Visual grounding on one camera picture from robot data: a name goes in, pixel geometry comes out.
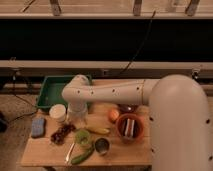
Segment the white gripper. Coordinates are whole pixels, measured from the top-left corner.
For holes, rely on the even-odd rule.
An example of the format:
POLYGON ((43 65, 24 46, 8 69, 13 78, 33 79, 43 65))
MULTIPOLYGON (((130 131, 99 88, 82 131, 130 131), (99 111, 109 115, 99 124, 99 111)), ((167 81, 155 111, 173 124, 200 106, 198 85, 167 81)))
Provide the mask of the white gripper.
POLYGON ((74 113, 67 112, 67 121, 73 124, 76 128, 84 128, 87 125, 86 112, 74 113))

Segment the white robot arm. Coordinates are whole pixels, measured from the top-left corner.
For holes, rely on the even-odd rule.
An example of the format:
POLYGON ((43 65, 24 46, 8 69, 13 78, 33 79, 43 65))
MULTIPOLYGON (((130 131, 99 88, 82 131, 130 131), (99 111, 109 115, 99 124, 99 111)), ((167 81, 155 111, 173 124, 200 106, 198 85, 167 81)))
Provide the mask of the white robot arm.
POLYGON ((152 171, 213 171, 211 112, 203 88, 184 75, 90 86, 75 76, 62 90, 72 114, 88 102, 149 107, 152 171))

